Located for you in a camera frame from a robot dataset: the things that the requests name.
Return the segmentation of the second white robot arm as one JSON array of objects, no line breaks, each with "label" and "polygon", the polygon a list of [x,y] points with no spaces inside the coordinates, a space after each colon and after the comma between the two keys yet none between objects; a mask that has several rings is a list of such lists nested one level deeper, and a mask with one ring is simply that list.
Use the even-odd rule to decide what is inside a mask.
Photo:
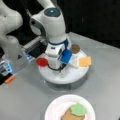
[{"label": "second white robot arm", "polygon": [[22,24],[23,20],[20,13],[0,2],[0,45],[5,52],[5,58],[15,68],[20,68],[27,63],[18,39],[10,35]]}]

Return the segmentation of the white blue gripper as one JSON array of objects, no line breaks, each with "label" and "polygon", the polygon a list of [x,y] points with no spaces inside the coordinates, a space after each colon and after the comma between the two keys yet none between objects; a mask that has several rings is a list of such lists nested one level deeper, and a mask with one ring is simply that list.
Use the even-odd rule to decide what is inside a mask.
[{"label": "white blue gripper", "polygon": [[71,42],[66,39],[61,43],[48,43],[45,55],[48,60],[48,67],[54,71],[60,71],[66,67],[72,57],[70,50]]}]

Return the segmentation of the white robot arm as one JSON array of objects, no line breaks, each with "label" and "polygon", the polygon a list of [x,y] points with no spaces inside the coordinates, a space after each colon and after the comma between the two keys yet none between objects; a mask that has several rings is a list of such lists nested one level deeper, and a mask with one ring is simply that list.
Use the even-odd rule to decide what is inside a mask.
[{"label": "white robot arm", "polygon": [[30,17],[30,28],[36,35],[47,39],[45,54],[48,58],[48,67],[52,70],[63,69],[62,59],[68,54],[71,56],[71,41],[66,33],[66,26],[62,11],[51,0],[37,0],[43,10]]}]

